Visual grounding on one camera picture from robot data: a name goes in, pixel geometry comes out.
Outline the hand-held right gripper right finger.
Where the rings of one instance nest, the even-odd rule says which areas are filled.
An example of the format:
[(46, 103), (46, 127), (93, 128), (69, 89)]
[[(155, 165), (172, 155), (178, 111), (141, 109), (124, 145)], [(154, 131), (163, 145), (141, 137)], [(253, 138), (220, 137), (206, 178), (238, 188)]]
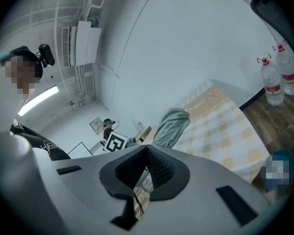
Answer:
[(175, 198), (190, 180), (189, 168), (179, 159), (152, 145), (147, 145), (147, 157), (147, 168), (153, 183), (150, 201)]

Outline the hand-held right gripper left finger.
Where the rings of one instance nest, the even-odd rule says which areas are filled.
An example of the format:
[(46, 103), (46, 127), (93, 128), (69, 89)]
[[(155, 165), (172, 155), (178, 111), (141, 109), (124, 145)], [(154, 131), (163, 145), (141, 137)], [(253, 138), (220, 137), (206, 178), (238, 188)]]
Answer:
[(99, 172), (99, 179), (111, 196), (132, 196), (146, 166), (147, 147), (139, 145), (105, 164)]

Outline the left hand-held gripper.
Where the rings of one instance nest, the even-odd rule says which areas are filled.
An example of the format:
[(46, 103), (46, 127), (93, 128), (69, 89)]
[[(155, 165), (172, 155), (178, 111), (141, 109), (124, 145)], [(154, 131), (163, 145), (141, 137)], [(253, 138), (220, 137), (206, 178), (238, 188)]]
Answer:
[(108, 139), (104, 140), (103, 143), (103, 150), (114, 152), (136, 145), (136, 139), (118, 132), (111, 132)]

